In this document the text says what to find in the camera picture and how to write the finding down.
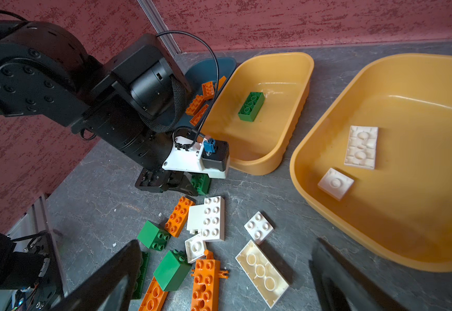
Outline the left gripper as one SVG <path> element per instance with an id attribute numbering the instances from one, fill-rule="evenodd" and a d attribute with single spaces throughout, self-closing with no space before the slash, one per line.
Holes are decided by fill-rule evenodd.
<path id="1" fill-rule="evenodd" d="M 172 190 L 187 196 L 198 196 L 198 192 L 189 177 L 182 172 L 166 171 L 162 168 L 154 170 L 143 168 L 135 182 L 135 188 L 151 193 L 163 193 Z"/>

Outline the orange 2x4 lego brick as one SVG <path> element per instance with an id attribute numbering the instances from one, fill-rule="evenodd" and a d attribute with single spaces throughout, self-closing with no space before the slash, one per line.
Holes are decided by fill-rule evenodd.
<path id="1" fill-rule="evenodd" d="M 195 116 L 198 111 L 200 111 L 201 107 L 203 106 L 205 100 L 202 95 L 196 95 L 196 97 L 193 99 L 193 101 L 190 103 L 188 108 L 185 110 L 185 113 L 189 116 Z"/>

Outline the white 2x2 lego plate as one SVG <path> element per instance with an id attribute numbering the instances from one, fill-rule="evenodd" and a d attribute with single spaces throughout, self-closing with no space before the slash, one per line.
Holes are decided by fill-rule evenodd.
<path id="1" fill-rule="evenodd" d="M 330 168 L 317 184 L 318 188 L 340 201 L 353 185 L 354 180 L 341 172 Z"/>

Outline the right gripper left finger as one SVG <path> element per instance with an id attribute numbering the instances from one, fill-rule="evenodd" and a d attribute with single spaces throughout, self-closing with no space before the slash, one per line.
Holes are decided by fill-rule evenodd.
<path id="1" fill-rule="evenodd" d="M 142 263 L 132 240 L 52 310 L 128 310 Z"/>

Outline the green 2x4 lego brick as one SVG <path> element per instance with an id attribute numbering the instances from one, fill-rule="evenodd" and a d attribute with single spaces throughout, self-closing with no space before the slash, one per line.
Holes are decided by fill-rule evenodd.
<path id="1" fill-rule="evenodd" d="M 254 122 L 264 101 L 262 92 L 251 92 L 238 112 L 239 118 L 242 121 Z"/>

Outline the orange small lego brick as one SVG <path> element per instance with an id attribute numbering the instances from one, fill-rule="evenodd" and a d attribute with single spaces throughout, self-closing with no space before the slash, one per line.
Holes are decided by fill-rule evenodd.
<path id="1" fill-rule="evenodd" d="M 219 79 L 218 82 L 218 90 L 221 90 L 222 86 L 226 83 L 227 78 L 225 76 L 223 76 L 222 78 Z"/>

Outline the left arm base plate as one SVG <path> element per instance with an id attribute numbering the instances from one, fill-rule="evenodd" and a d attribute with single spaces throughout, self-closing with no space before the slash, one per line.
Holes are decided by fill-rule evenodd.
<path id="1" fill-rule="evenodd" d="M 16 251 L 40 257 L 42 262 L 38 272 L 32 274 L 32 283 L 12 292 L 10 309 L 50 310 L 67 295 L 54 235 L 43 230 L 12 241 L 16 244 Z"/>

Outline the cream lego brick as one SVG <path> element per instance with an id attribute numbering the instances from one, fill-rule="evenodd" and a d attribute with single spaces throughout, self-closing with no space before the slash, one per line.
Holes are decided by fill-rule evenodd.
<path id="1" fill-rule="evenodd" d="M 378 130 L 378 127 L 370 126 L 350 127 L 344 165 L 375 169 Z"/>

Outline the small green lego brick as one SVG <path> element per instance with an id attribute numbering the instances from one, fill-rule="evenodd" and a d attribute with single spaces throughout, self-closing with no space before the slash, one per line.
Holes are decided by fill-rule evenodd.
<path id="1" fill-rule="evenodd" d="M 207 174 L 193 174 L 191 184 L 199 195 L 205 196 L 209 194 L 210 177 Z"/>

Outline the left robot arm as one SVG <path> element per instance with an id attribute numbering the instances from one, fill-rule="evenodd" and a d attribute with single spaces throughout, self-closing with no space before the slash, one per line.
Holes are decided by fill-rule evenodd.
<path id="1" fill-rule="evenodd" d="M 43 115 L 75 134 L 90 132 L 143 168 L 140 190 L 197 194 L 182 172 L 163 168 L 189 94 L 152 34 L 101 63 L 55 24 L 0 21 L 0 115 Z"/>

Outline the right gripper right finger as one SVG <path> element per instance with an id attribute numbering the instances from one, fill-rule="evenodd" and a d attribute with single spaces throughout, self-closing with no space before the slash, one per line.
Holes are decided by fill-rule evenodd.
<path id="1" fill-rule="evenodd" d="M 405 309 L 322 238 L 313 245 L 309 268 L 322 310 Z"/>

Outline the cream 2x4 lego plate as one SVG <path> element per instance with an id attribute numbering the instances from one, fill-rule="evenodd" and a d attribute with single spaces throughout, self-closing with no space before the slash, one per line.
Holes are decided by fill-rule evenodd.
<path id="1" fill-rule="evenodd" d="M 253 241 L 249 241 L 235 259 L 272 309 L 289 288 L 287 280 Z"/>

